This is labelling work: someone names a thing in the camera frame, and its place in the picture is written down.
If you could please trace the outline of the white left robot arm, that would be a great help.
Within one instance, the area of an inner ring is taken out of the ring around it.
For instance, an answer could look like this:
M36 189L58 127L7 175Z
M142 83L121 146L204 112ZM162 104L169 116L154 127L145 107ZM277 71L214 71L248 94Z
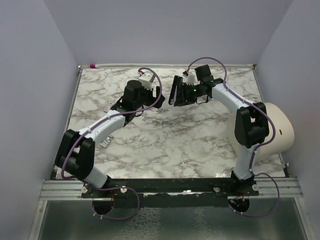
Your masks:
M127 82L123 96L110 108L105 116L81 130L67 130L62 137L54 164L61 168L61 177L67 172L80 181L93 185L97 196L106 197L111 190L109 176L95 167L95 149L113 132L125 127L136 113L149 108L160 108L165 100L162 86L153 89L143 86L141 80Z

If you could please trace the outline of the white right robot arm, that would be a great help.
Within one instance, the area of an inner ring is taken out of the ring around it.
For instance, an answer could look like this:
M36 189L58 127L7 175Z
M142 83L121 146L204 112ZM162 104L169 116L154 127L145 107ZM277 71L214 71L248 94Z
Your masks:
M229 189L234 195L240 196L248 189L246 180L255 175L253 167L258 149L265 145L265 138L270 134L266 105L245 100L228 88L221 78L192 85L183 82L179 76L173 80L169 104L175 107L192 105L202 96L206 97L206 102L210 98L219 101L235 114L233 135L240 148L232 172L236 179L230 182Z

